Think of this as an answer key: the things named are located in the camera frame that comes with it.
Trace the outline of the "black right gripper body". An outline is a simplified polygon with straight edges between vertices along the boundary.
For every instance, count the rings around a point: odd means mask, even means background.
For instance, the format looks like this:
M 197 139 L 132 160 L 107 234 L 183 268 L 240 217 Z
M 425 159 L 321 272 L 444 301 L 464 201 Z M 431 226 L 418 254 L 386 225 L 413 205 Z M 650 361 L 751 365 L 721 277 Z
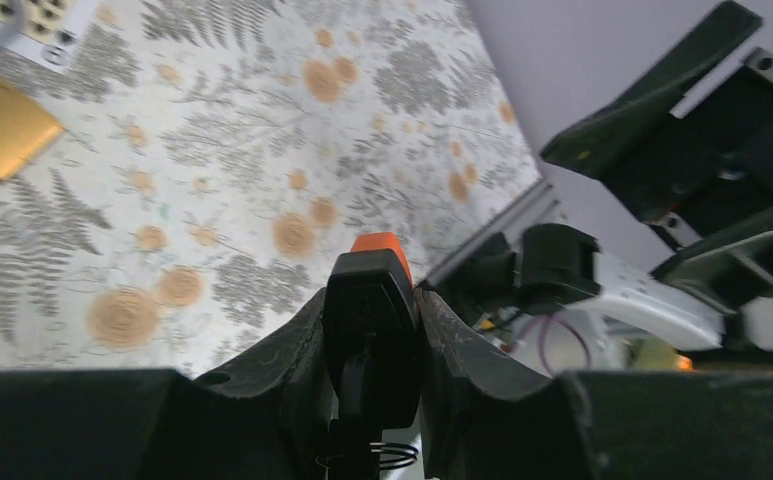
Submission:
M 667 115 L 602 174 L 678 250 L 773 206 L 773 53 L 754 49 L 682 118 Z

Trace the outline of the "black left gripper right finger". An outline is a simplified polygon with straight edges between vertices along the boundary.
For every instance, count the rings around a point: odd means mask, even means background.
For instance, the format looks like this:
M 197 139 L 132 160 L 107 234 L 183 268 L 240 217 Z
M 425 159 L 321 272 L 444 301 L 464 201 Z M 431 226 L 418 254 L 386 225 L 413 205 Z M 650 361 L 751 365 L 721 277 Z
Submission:
M 773 479 L 773 373 L 573 370 L 547 378 L 435 292 L 420 425 L 438 479 Z

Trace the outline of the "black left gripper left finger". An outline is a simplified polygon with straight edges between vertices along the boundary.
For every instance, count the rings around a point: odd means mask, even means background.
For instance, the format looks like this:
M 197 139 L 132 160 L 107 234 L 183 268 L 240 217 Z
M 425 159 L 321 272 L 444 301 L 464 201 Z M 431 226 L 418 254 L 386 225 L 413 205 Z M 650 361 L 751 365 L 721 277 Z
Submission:
M 0 479 L 321 479 L 332 390 L 315 294 L 195 379 L 0 371 Z

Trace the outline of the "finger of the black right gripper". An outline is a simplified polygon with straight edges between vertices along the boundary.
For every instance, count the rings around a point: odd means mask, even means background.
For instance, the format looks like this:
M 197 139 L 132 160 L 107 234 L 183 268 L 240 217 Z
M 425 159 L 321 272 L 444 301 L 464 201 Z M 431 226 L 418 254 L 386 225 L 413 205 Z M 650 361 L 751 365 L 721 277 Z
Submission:
M 652 275 L 720 312 L 771 293 L 773 207 L 680 250 Z
M 541 157 L 599 178 L 667 120 L 687 92 L 762 25 L 762 17 L 745 6 L 719 2 L 618 97 L 552 138 Z

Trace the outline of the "orange black padlock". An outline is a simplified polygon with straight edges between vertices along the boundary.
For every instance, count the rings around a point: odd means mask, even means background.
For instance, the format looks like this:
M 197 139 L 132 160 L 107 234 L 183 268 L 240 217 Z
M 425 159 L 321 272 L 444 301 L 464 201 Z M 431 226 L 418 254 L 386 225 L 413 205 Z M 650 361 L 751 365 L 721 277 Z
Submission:
M 324 293 L 325 364 L 337 400 L 327 454 L 411 426 L 422 372 L 419 308 L 395 234 L 359 236 L 337 258 Z

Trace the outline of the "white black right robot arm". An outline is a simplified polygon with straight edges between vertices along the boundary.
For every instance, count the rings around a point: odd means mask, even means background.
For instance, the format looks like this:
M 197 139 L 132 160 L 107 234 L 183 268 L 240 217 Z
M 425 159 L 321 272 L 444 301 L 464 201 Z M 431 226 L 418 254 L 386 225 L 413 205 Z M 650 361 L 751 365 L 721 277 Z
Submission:
M 773 357 L 773 53 L 755 48 L 682 117 L 673 108 L 763 20 L 717 3 L 621 94 L 556 134 L 541 158 L 600 182 L 673 248 L 638 271 L 574 227 L 540 219 L 515 241 L 510 207 L 426 286 L 464 317 L 502 307 L 591 311 L 704 357 Z

